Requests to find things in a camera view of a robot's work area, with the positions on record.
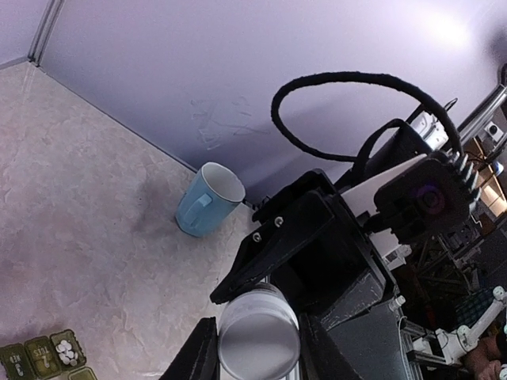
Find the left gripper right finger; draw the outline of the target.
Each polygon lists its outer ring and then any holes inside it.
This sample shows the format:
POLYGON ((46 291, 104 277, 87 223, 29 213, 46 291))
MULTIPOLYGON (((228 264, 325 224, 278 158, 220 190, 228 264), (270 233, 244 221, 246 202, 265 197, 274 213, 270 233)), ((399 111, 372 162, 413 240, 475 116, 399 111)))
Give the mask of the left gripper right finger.
POLYGON ((396 319, 371 312, 331 331, 318 318, 299 316, 302 379, 399 379, 396 319))

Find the small white clear bottle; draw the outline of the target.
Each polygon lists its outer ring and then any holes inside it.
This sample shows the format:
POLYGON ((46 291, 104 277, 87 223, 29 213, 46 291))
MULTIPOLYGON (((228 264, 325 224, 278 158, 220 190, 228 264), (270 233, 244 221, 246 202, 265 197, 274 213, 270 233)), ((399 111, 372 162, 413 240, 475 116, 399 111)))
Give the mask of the small white clear bottle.
POLYGON ((223 309, 218 357, 235 379, 282 379, 298 363, 299 322, 281 291, 260 282, 223 309))

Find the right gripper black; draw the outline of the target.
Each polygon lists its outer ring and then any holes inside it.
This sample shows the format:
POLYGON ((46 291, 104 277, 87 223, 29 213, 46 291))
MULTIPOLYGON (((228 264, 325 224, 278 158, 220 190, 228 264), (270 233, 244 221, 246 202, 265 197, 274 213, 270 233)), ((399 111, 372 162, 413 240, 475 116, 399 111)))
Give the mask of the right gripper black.
POLYGON ((241 243, 233 266, 210 294, 219 305, 271 274, 293 310, 332 329, 392 299, 398 286, 334 184, 320 169, 304 173, 253 213, 262 224, 241 243), (281 217, 280 226, 275 225, 281 217))

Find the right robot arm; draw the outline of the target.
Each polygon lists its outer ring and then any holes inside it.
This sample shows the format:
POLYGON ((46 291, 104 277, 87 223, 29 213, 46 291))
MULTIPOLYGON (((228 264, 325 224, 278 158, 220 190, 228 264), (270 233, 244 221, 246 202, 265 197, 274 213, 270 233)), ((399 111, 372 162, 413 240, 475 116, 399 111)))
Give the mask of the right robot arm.
POLYGON ((351 173, 333 183, 313 169, 282 188, 253 213, 260 226, 242 240, 211 301, 230 302, 269 277, 296 314, 312 314, 326 329, 366 313, 395 290, 386 250, 362 230, 375 214, 373 177, 395 177, 429 151, 412 127, 402 127, 368 160, 360 185, 351 173))

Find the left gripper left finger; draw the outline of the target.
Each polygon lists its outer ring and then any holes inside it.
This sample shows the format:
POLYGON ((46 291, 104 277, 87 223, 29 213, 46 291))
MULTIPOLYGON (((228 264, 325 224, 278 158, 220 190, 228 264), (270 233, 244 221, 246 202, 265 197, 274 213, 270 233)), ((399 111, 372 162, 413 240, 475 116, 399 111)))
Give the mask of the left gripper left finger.
POLYGON ((199 320, 160 380, 219 380, 215 317, 199 320))

